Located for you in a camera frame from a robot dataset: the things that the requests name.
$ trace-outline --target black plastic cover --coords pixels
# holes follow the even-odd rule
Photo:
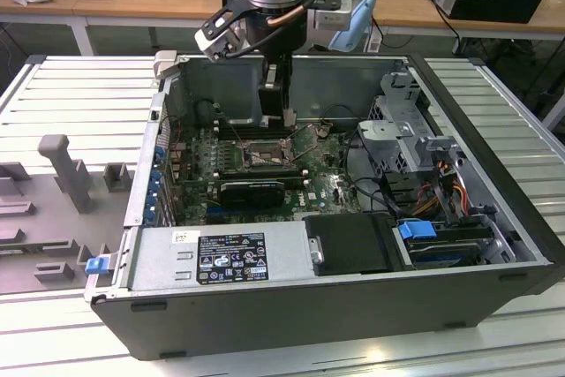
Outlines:
[[[321,245],[316,275],[372,274],[403,270],[387,215],[338,214],[305,218],[308,238]]]

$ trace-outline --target desk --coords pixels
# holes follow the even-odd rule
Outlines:
[[[222,0],[54,0],[26,8],[0,0],[0,21],[70,26],[80,53],[93,55],[88,26],[198,27]],[[453,37],[430,0],[377,0],[374,17],[385,34]],[[560,40],[565,0],[543,0],[529,24],[451,21],[462,37]]]

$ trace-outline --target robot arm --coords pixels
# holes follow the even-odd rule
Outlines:
[[[360,4],[366,10],[362,19]],[[373,7],[374,0],[232,0],[202,26],[195,38],[214,62],[254,50],[274,62],[307,41],[349,51],[369,25]]]

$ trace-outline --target sticker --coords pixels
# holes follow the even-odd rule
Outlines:
[[[0,251],[0,256],[8,256],[8,255],[21,255],[24,251],[20,249],[7,249],[5,251]]]
[[[196,274],[198,283],[222,284],[268,280],[264,233],[198,236],[187,236],[189,239],[198,239]]]
[[[200,230],[173,231],[171,243],[196,243],[200,237]]]

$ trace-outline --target yellow wire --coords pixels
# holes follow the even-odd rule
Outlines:
[[[424,205],[422,205],[419,209],[417,209],[416,211],[414,211],[412,214],[413,215],[419,215],[423,212],[425,212],[427,209],[429,209],[430,207],[432,207],[436,202],[438,201],[438,198],[435,197],[429,201],[427,201],[427,203],[425,203]]]
[[[459,192],[459,197],[461,198],[461,212],[465,214],[465,209],[463,207],[463,189],[459,185],[453,185],[453,188]]]

